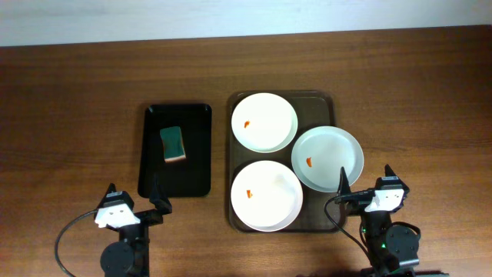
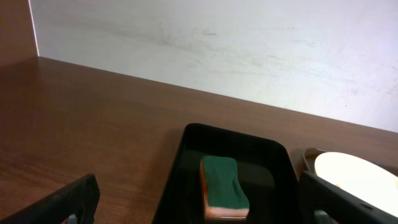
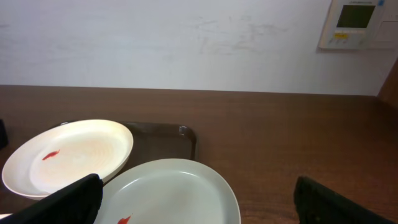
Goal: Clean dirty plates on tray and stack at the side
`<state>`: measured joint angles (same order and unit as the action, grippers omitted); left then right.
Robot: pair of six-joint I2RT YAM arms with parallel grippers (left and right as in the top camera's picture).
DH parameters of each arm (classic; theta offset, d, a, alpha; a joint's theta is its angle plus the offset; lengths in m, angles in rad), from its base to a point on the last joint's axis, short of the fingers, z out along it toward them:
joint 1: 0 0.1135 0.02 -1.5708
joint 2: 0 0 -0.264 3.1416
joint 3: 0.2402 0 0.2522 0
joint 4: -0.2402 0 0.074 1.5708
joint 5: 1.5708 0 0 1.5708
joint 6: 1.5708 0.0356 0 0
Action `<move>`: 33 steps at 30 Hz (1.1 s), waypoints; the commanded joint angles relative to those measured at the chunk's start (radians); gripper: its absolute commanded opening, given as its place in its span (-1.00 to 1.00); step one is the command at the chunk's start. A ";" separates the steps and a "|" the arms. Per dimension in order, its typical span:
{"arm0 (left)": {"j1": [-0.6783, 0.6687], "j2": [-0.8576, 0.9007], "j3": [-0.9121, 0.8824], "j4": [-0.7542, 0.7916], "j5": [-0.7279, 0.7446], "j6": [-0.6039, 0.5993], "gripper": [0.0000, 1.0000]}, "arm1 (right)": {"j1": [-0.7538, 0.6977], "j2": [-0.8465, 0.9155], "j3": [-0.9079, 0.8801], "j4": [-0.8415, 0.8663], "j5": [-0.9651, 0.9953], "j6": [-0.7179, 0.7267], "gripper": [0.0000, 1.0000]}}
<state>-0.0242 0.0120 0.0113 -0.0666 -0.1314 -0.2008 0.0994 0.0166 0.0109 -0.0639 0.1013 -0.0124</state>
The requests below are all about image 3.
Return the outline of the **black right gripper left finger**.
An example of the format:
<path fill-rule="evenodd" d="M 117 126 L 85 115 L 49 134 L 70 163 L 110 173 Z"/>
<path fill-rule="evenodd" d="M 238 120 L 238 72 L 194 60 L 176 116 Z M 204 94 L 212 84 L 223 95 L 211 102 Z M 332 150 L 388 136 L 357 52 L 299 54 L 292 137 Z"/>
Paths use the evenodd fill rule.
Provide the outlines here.
<path fill-rule="evenodd" d="M 97 174 L 52 193 L 37 203 L 1 219 L 2 224 L 93 224 L 103 198 Z"/>

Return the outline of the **white plate with red stain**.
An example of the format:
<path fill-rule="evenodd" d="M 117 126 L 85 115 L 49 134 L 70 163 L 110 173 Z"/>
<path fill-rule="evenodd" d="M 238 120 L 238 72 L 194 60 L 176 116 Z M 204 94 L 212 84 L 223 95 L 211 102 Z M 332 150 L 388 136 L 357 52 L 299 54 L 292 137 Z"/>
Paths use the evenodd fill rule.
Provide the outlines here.
<path fill-rule="evenodd" d="M 108 182 L 95 222 L 240 224 L 241 216 L 232 188 L 212 168 L 161 159 Z"/>

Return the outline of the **cream plate with red stain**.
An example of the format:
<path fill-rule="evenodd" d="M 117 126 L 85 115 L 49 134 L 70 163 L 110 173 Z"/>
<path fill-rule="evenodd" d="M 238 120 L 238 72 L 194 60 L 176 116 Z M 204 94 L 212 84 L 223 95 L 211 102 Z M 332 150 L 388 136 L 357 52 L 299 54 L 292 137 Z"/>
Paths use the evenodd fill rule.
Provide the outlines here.
<path fill-rule="evenodd" d="M 103 182 L 126 164 L 134 138 L 118 122 L 89 119 L 49 129 L 21 145 L 6 161 L 2 181 L 11 192 L 33 200 L 97 174 Z"/>

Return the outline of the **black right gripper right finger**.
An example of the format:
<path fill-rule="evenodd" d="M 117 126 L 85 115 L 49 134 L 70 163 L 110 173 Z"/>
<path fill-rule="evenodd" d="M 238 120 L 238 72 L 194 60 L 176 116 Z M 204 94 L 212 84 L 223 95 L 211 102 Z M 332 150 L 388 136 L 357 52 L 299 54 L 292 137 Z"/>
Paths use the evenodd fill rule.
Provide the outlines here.
<path fill-rule="evenodd" d="M 306 176 L 297 179 L 294 204 L 300 224 L 394 224 Z"/>

